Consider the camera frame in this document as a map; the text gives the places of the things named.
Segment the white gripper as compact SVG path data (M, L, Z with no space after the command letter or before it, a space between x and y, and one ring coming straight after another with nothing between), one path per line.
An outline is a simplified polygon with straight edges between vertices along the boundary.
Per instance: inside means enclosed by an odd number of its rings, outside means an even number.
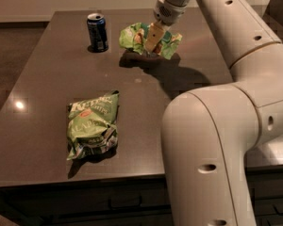
M159 22L154 22L149 25L146 42L144 44L144 48L148 53L152 53L159 41L163 38L166 32L163 24L168 26L176 24L185 10L185 7L173 5L167 0L157 0L154 7L154 16Z

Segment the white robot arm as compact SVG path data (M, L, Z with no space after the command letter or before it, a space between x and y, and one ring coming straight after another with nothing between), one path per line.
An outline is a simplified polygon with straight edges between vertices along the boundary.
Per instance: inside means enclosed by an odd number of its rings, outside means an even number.
M158 0L152 51L190 0ZM167 106L161 147L174 226L256 226L244 155L283 134L283 43L245 0L196 0L233 77Z

